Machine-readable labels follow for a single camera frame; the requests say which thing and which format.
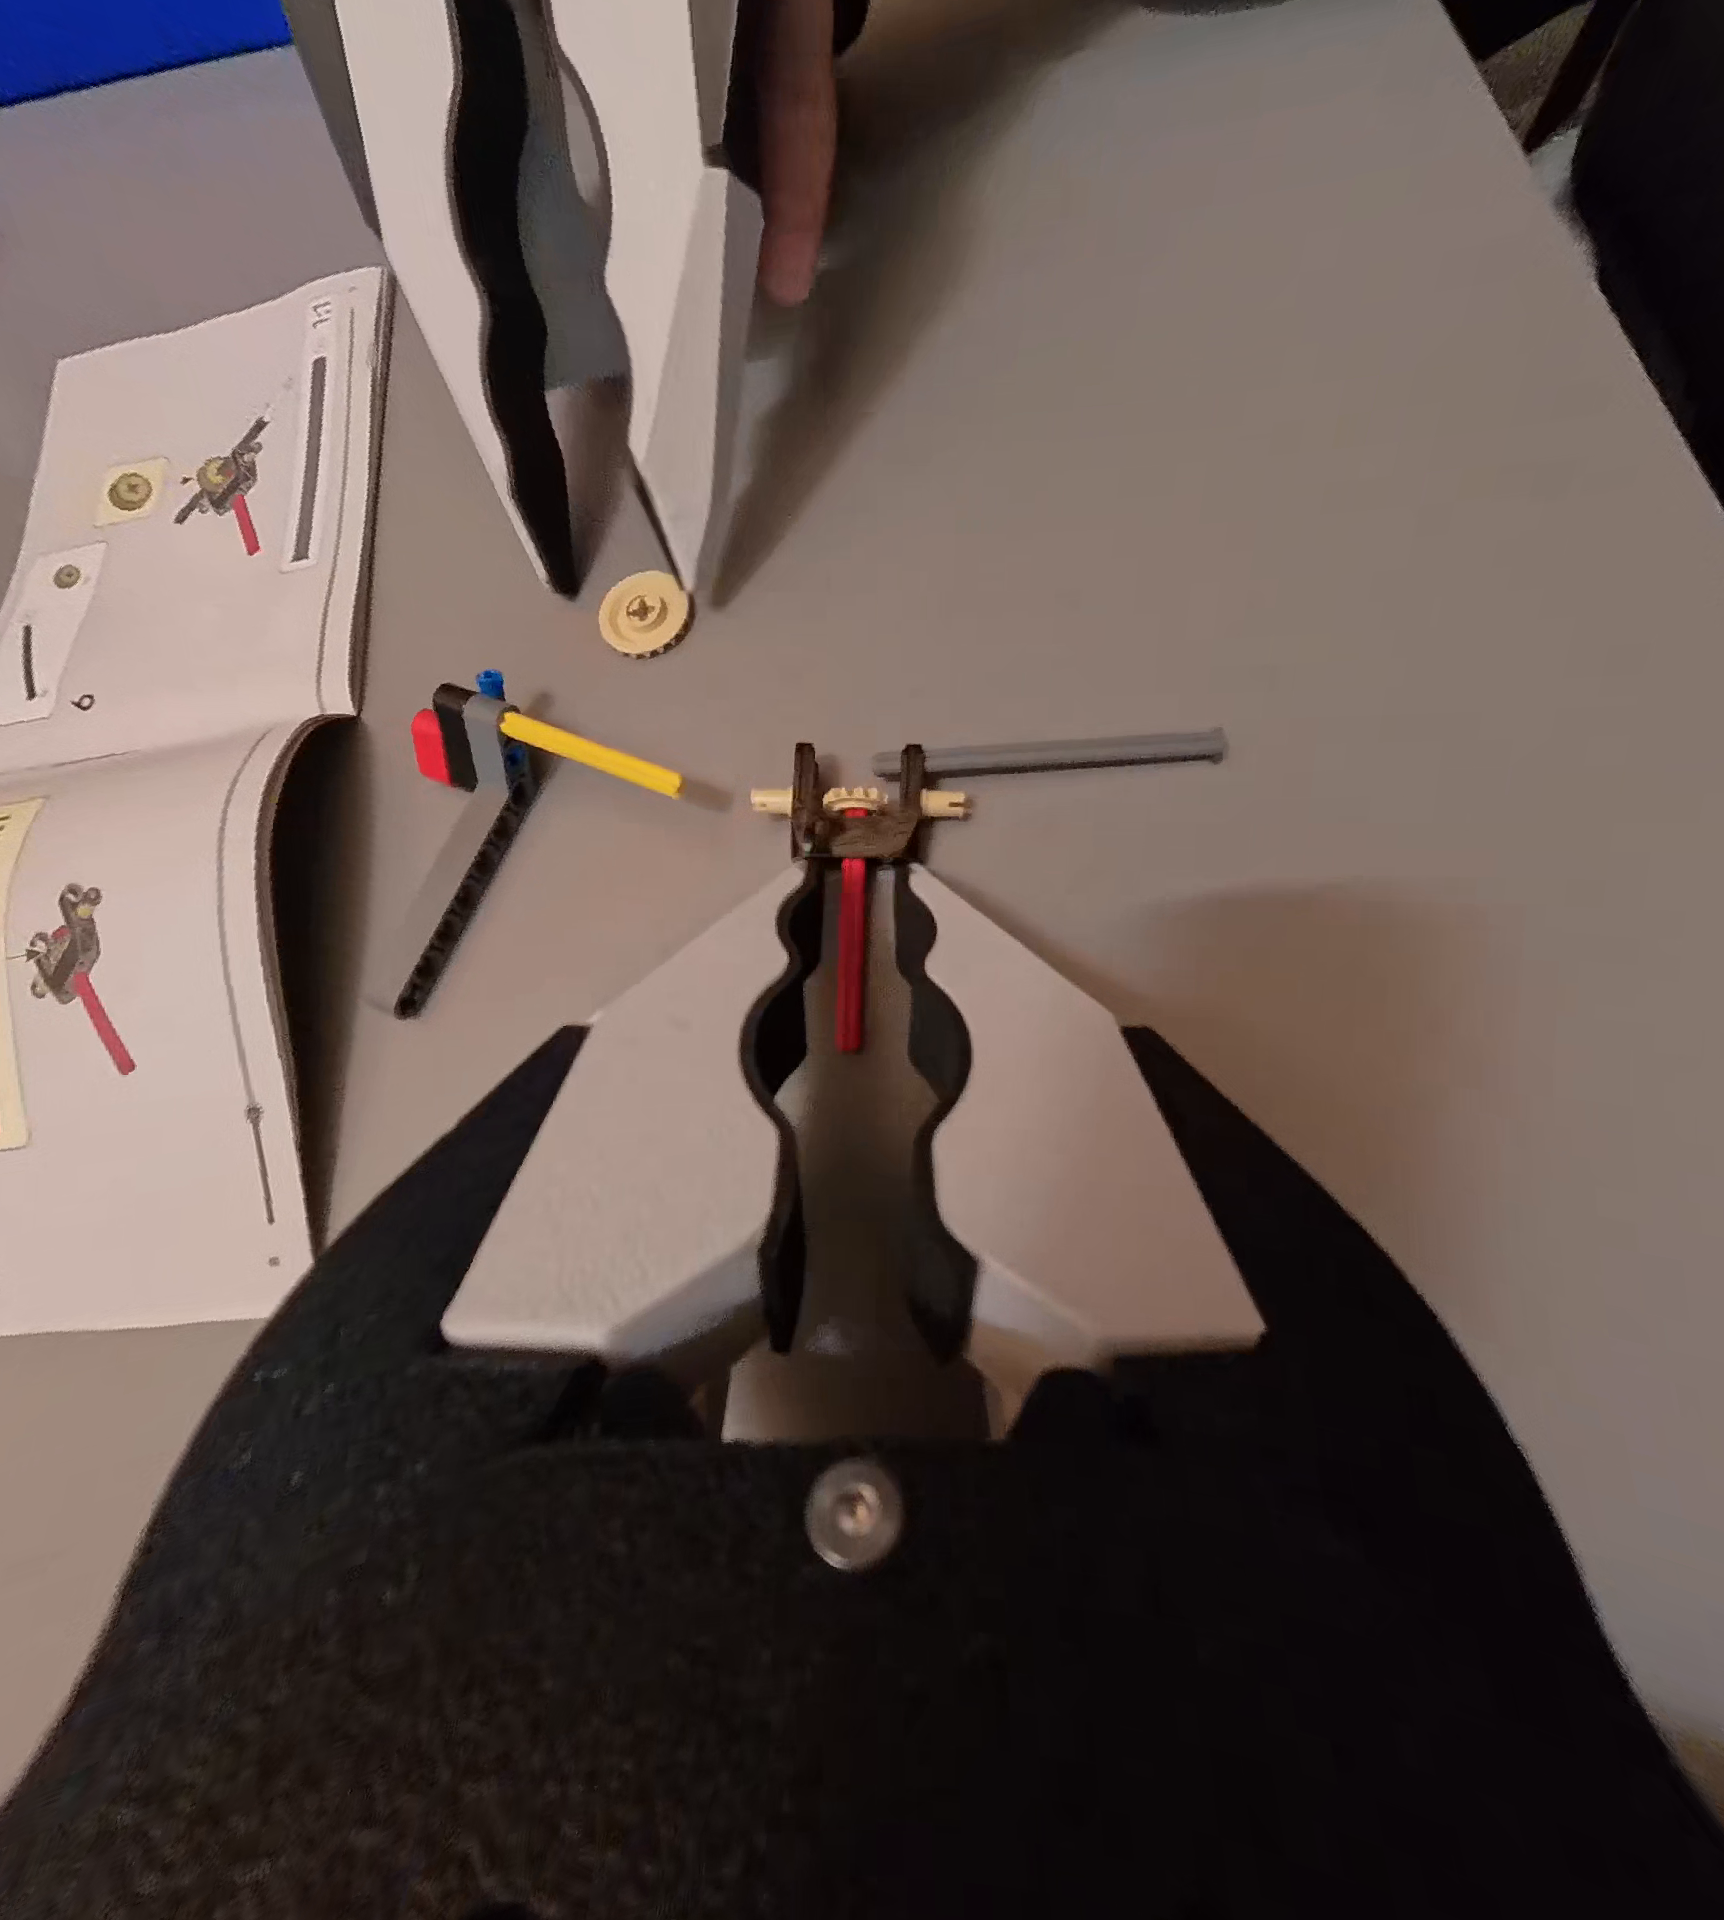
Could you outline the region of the blue panel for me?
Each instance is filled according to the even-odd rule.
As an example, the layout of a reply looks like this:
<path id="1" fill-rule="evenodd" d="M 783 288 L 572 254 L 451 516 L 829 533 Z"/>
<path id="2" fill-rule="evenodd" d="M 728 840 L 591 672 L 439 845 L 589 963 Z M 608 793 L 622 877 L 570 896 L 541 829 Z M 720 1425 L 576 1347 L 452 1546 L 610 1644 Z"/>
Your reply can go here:
<path id="1" fill-rule="evenodd" d="M 291 43 L 280 3 L 0 3 L 0 108 Z"/>

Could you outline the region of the grey lego beam with yellow axle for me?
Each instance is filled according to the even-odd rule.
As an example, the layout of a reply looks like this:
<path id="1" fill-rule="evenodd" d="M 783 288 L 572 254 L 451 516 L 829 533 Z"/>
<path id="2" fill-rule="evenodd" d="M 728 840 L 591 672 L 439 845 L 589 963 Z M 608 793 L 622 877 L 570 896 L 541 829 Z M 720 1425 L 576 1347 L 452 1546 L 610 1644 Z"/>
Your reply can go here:
<path id="1" fill-rule="evenodd" d="M 419 1019 L 437 994 L 555 763 L 664 801 L 684 794 L 677 771 L 527 714 L 500 686 L 495 676 L 439 684 L 410 726 L 416 771 L 464 806 L 370 977 L 372 1002 L 394 1020 Z"/>

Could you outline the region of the tan lego gear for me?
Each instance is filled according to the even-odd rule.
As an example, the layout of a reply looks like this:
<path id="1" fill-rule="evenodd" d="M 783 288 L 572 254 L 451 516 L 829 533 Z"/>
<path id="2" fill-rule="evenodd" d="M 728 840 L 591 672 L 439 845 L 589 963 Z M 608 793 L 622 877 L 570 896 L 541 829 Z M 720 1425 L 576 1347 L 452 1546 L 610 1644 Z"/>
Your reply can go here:
<path id="1" fill-rule="evenodd" d="M 696 600 L 670 573 L 639 570 L 602 596 L 597 633 L 624 661 L 657 661 L 675 650 L 696 616 Z"/>

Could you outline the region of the open instruction booklet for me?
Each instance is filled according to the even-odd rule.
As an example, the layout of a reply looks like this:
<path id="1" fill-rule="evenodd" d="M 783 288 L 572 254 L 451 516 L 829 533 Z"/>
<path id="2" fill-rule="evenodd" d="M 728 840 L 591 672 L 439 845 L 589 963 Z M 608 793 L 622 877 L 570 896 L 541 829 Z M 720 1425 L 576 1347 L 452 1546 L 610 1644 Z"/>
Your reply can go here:
<path id="1" fill-rule="evenodd" d="M 315 1259 L 273 903 L 362 712 L 392 290 L 56 368 L 0 605 L 0 1336 L 265 1319 Z"/>

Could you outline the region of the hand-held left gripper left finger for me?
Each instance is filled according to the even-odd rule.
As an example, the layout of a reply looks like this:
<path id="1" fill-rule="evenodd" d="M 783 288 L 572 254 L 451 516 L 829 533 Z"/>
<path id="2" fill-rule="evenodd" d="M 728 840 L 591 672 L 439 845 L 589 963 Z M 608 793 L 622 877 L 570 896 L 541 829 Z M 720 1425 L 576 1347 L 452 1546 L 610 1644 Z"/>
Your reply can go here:
<path id="1" fill-rule="evenodd" d="M 455 1349 L 731 1365 L 794 1343 L 807 1230 L 781 1096 L 808 1057 L 813 877 L 785 868 L 610 1002 L 442 1316 Z"/>

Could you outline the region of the person's right hand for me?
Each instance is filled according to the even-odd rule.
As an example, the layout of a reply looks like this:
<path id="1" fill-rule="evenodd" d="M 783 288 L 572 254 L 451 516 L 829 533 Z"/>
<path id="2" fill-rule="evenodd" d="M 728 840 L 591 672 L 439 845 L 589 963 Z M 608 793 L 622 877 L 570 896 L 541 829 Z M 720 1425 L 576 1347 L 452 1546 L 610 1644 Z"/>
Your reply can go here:
<path id="1" fill-rule="evenodd" d="M 798 309 L 818 276 L 841 147 L 834 3 L 764 7 L 754 108 L 758 284 L 776 309 Z"/>

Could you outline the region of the black lego frame with red axle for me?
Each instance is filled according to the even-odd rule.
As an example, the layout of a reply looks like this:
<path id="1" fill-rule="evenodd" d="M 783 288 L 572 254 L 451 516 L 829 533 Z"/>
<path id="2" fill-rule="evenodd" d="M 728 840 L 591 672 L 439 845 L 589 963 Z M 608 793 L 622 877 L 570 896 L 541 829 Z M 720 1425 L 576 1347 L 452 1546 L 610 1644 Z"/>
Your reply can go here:
<path id="1" fill-rule="evenodd" d="M 757 814 L 789 829 L 798 868 L 794 891 L 778 906 L 776 933 L 785 969 L 754 1002 L 744 1025 L 744 1064 L 758 1092 L 778 1092 L 808 1053 L 807 988 L 824 957 L 824 896 L 834 889 L 834 1044 L 859 1053 L 866 1036 L 871 895 L 878 871 L 907 865 L 920 852 L 922 831 L 965 820 L 971 799 L 931 784 L 929 756 L 919 742 L 901 751 L 897 793 L 875 784 L 824 784 L 813 742 L 794 751 L 791 787 L 757 787 Z"/>

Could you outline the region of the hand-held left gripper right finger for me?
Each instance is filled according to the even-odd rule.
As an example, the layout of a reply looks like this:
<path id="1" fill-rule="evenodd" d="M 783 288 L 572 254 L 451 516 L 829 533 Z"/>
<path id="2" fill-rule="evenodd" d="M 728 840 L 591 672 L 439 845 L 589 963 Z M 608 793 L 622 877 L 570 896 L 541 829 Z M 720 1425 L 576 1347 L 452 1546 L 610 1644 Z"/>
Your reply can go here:
<path id="1" fill-rule="evenodd" d="M 1262 1316 L 1116 1017 L 924 868 L 895 889 L 933 1096 L 908 1309 L 977 1371 L 1240 1353 Z"/>

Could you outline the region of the dark grey lego axle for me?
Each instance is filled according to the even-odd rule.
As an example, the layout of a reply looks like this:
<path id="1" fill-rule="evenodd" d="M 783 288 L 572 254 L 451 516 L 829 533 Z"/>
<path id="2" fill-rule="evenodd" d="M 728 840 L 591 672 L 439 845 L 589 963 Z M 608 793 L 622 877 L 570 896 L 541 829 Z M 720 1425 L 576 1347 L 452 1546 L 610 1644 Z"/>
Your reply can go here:
<path id="1" fill-rule="evenodd" d="M 935 782 L 1221 764 L 1229 753 L 1231 739 L 1223 729 L 920 749 L 924 772 Z"/>

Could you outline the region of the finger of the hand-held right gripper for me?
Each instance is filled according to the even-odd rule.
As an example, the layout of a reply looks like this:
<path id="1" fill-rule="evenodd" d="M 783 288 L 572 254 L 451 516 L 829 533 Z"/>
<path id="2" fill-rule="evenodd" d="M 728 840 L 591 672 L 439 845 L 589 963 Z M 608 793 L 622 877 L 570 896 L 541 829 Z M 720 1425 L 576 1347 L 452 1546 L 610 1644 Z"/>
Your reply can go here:
<path id="1" fill-rule="evenodd" d="M 731 526 L 763 209 L 731 166 L 742 7 L 555 3 L 607 183 L 602 286 L 628 352 L 628 447 L 668 565 L 714 595 Z"/>
<path id="2" fill-rule="evenodd" d="M 537 100 L 520 7 L 289 3 L 285 20 L 493 491 L 538 576 L 575 598 L 582 562 L 546 390 L 552 326 L 523 244 Z"/>

